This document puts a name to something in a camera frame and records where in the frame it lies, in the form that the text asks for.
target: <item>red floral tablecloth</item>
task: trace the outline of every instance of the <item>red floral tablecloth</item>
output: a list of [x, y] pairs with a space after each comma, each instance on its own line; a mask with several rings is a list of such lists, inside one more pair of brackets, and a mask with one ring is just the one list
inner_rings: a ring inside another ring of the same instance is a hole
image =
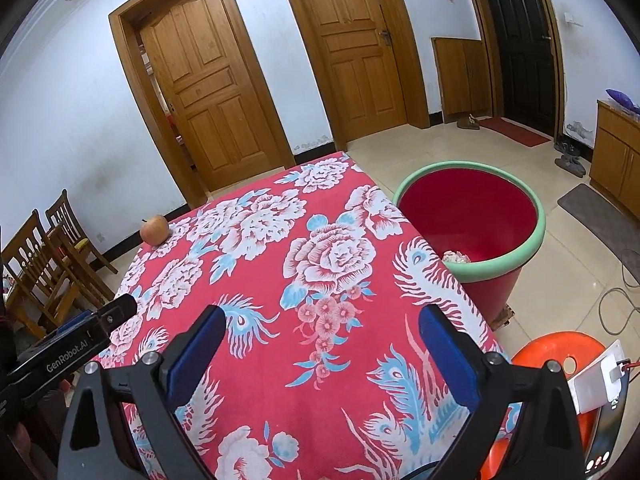
[[[191, 401], [176, 412], [219, 480], [400, 478], [441, 458], [468, 411], [418, 336], [437, 303], [485, 351], [484, 319], [428, 243], [343, 153], [191, 211], [143, 245], [119, 294], [138, 314], [105, 367], [187, 330], [208, 304], [227, 318]], [[135, 407], [145, 466], [162, 478]], [[503, 430], [509, 431], [513, 417]]]

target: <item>brown shoe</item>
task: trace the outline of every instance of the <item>brown shoe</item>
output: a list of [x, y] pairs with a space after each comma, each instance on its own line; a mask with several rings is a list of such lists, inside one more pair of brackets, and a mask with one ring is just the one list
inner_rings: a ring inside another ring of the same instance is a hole
[[480, 124], [476, 120], [473, 115], [469, 114], [469, 117], [463, 117], [462, 119], [458, 119], [456, 122], [456, 126], [462, 128], [463, 130], [479, 130]]

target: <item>metal screw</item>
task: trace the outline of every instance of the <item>metal screw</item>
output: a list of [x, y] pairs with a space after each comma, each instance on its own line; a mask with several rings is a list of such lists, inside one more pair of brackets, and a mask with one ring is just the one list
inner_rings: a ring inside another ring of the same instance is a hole
[[160, 358], [160, 354], [158, 352], [147, 352], [142, 356], [142, 362], [145, 365], [152, 365]]
[[551, 370], [555, 374], [562, 371], [562, 367], [560, 366], [560, 363], [558, 361], [551, 360], [547, 362], [546, 367], [549, 368], [549, 370]]
[[487, 352], [486, 360], [491, 365], [501, 365], [504, 362], [504, 357], [498, 354], [498, 352]]
[[95, 361], [89, 361], [84, 365], [84, 371], [87, 374], [95, 374], [98, 371], [98, 363]]

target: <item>wooden chair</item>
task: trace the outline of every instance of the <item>wooden chair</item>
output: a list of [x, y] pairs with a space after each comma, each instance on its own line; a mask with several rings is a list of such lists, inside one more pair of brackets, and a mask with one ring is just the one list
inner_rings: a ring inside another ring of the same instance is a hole
[[14, 278], [15, 287], [20, 289], [18, 292], [40, 310], [45, 318], [41, 320], [50, 330], [65, 322], [73, 304], [81, 307], [76, 301], [80, 295], [96, 308], [102, 306], [100, 299], [63, 262], [59, 247], [52, 239], [55, 237], [47, 236], [38, 212], [34, 210], [2, 251], [2, 263]]
[[78, 251], [81, 256], [84, 256], [85, 260], [90, 253], [93, 253], [98, 261], [113, 274], [118, 273], [117, 269], [109, 263], [82, 230], [80, 222], [78, 222], [78, 218], [76, 218], [76, 215], [71, 209], [71, 204], [69, 204], [66, 189], [62, 190], [56, 202], [45, 211], [45, 215], [51, 227], [62, 225], [64, 234], [75, 247], [76, 251]]

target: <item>chair back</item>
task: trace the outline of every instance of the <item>chair back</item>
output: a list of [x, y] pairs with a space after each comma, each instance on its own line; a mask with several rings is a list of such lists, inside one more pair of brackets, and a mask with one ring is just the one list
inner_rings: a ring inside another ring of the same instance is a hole
[[57, 249], [47, 237], [38, 212], [31, 216], [2, 250], [4, 268], [15, 280], [15, 286], [34, 297], [37, 288], [47, 298], [55, 291], [64, 271]]
[[71, 204], [66, 196], [66, 189], [62, 190], [60, 197], [55, 203], [45, 211], [45, 215], [51, 227], [61, 224], [66, 237], [72, 245], [76, 245], [80, 240], [86, 238], [78, 218], [71, 209]]

